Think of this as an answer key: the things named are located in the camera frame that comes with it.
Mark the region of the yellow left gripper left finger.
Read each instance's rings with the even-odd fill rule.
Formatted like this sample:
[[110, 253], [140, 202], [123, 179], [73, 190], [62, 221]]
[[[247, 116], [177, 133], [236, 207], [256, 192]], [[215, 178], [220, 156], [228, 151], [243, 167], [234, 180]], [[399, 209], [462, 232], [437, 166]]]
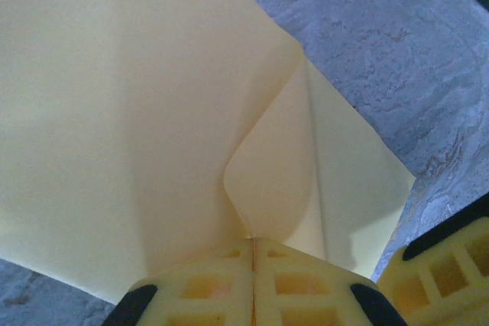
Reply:
[[136, 282], [104, 325], [253, 325], [253, 241]]

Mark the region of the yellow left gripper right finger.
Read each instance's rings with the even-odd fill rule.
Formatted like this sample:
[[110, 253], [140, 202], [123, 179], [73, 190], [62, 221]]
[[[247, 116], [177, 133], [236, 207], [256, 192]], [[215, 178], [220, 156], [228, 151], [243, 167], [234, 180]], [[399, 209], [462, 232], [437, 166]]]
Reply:
[[284, 244], [254, 240], [256, 325], [405, 325], [368, 278]]

